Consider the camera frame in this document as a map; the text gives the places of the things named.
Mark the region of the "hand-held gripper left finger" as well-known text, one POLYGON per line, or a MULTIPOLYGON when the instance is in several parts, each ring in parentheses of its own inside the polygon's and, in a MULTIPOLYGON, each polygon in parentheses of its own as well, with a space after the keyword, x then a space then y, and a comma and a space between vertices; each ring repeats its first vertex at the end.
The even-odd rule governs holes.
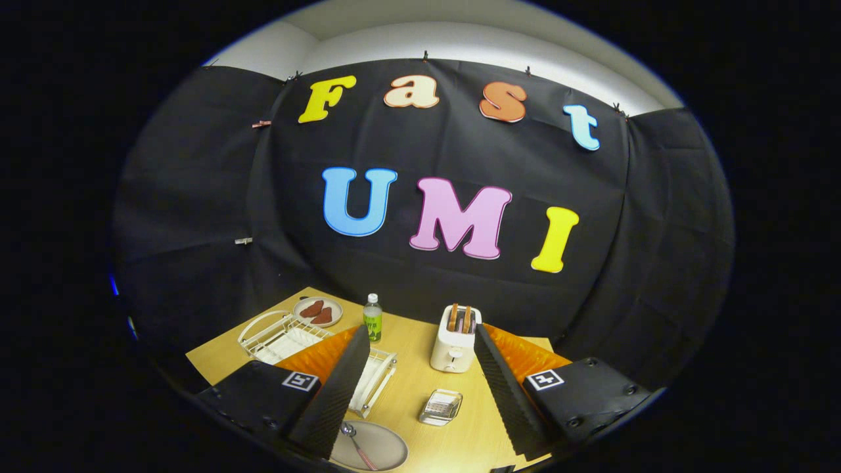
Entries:
POLYGON ((365 327, 351 327, 276 365, 250 361, 198 403, 267 448, 328 460, 369 353, 365 327))

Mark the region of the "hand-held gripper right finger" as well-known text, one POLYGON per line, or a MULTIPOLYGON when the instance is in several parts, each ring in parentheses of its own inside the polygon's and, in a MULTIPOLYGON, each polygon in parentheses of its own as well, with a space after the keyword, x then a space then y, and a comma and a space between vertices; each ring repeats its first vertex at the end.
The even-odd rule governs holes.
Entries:
POLYGON ((487 323, 474 351, 518 455, 556 458, 594 443, 658 397, 597 357, 570 361, 487 323))

